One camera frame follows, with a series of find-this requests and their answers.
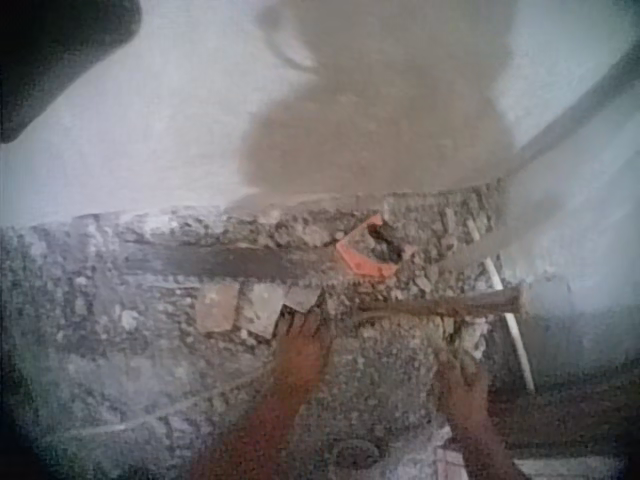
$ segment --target human hand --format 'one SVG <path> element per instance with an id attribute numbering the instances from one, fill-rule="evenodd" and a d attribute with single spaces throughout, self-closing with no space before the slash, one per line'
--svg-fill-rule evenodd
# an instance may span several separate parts
<path id="1" fill-rule="evenodd" d="M 471 355 L 463 355 L 466 356 L 458 361 L 442 352 L 438 355 L 436 371 L 439 409 L 458 435 L 481 432 L 490 425 L 487 413 L 489 376 Z"/>
<path id="2" fill-rule="evenodd" d="M 297 313 L 278 328 L 274 383 L 278 394 L 304 402 L 325 375 L 331 335 L 317 314 Z"/>

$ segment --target dark object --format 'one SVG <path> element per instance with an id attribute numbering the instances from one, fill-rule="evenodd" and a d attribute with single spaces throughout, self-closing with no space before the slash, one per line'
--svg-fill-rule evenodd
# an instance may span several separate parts
<path id="1" fill-rule="evenodd" d="M 91 66 L 140 29 L 138 0 L 3 2 L 0 141 L 9 143 Z"/>
<path id="2" fill-rule="evenodd" d="M 391 225 L 386 222 L 382 225 L 372 223 L 367 225 L 367 231 L 376 241 L 373 254 L 378 260 L 396 265 L 402 261 L 402 242 Z"/>

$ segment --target concrete rubble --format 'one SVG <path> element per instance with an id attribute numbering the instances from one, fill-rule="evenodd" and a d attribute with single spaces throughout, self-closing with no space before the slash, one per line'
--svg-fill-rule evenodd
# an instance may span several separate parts
<path id="1" fill-rule="evenodd" d="M 284 304 L 298 312 L 308 312 L 318 301 L 321 291 L 321 287 L 304 288 L 294 285 L 287 290 Z"/>
<path id="2" fill-rule="evenodd" d="M 285 301 L 285 287 L 256 283 L 247 287 L 240 300 L 238 325 L 270 339 Z"/>
<path id="3" fill-rule="evenodd" d="M 310 466 L 322 471 L 332 439 L 366 438 L 387 452 L 407 436 L 433 433 L 433 336 L 480 356 L 488 323 L 363 319 L 358 305 L 457 295 L 488 284 L 481 264 L 458 272 L 438 271 L 435 264 L 447 255 L 445 235 L 458 245 L 469 242 L 464 221 L 477 218 L 473 209 L 492 228 L 487 205 L 496 195 L 489 185 L 358 199 L 352 207 L 283 210 L 265 223 L 182 207 L 2 229 L 4 346 L 12 369 L 26 379 L 19 384 L 25 387 L 6 391 L 7 406 L 25 434 L 59 458 L 62 476 L 112 478 L 135 465 L 179 478 L 202 445 L 219 438 L 261 395 L 282 306 L 313 305 L 332 324 L 336 341 L 327 381 L 297 424 L 291 471 L 300 478 L 313 478 Z M 482 202 L 469 201 L 476 197 Z M 455 212 L 454 232 L 443 223 L 445 208 Z M 192 261 L 194 250 L 212 246 L 300 257 L 331 248 L 378 212 L 418 247 L 385 281 L 338 269 L 308 269 L 295 281 L 228 278 Z M 148 252 L 150 263 L 174 255 L 183 260 L 181 273 L 145 271 L 144 264 L 131 270 L 123 253 L 131 246 Z"/>
<path id="4" fill-rule="evenodd" d="M 240 285 L 217 282 L 202 287 L 196 301 L 196 326 L 202 333 L 231 330 L 236 320 Z"/>

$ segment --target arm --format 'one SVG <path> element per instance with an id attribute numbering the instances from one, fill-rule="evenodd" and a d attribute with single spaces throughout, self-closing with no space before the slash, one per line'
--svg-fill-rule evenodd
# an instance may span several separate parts
<path id="1" fill-rule="evenodd" d="M 295 418 L 324 377 L 330 343 L 326 326 L 315 315 L 296 315 L 284 323 L 272 387 L 222 448 L 202 457 L 192 478 L 274 478 Z"/>
<path id="2" fill-rule="evenodd" d="M 525 480 L 487 414 L 487 373 L 479 366 L 474 370 L 471 374 L 448 354 L 439 356 L 440 405 L 462 448 L 469 478 Z"/>

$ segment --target broken tile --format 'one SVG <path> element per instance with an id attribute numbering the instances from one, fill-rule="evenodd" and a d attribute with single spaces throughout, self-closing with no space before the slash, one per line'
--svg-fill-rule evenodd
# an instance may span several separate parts
<path id="1" fill-rule="evenodd" d="M 204 285 L 196 302 L 196 327 L 202 333 L 224 332 L 233 327 L 240 286 L 236 282 Z"/>
<path id="2" fill-rule="evenodd" d="M 256 283 L 248 287 L 240 305 L 238 324 L 264 338 L 271 338 L 285 299 L 284 287 Z"/>
<path id="3" fill-rule="evenodd" d="M 308 312 L 313 307 L 320 296 L 320 287 L 296 287 L 289 288 L 284 298 L 284 304 L 297 310 L 298 312 Z"/>

